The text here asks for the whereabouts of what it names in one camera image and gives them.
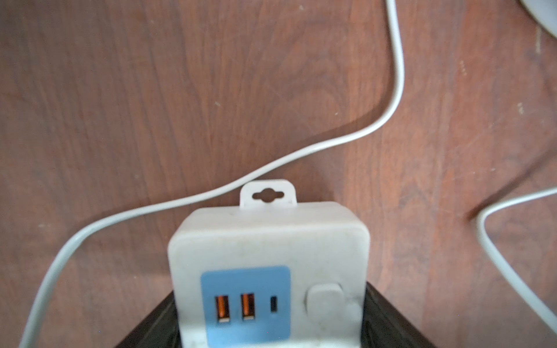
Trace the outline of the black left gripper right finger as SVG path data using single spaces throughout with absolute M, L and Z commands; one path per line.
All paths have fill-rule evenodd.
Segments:
M 434 348 L 435 345 L 368 282 L 361 347 Z

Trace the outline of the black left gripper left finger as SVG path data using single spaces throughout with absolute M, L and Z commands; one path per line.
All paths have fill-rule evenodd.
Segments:
M 174 293 L 171 292 L 116 347 L 181 347 Z

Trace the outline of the white multicolour power strip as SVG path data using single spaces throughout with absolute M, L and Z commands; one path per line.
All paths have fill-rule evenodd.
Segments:
M 359 347 L 370 233 L 286 180 L 195 210 L 168 245 L 184 347 Z

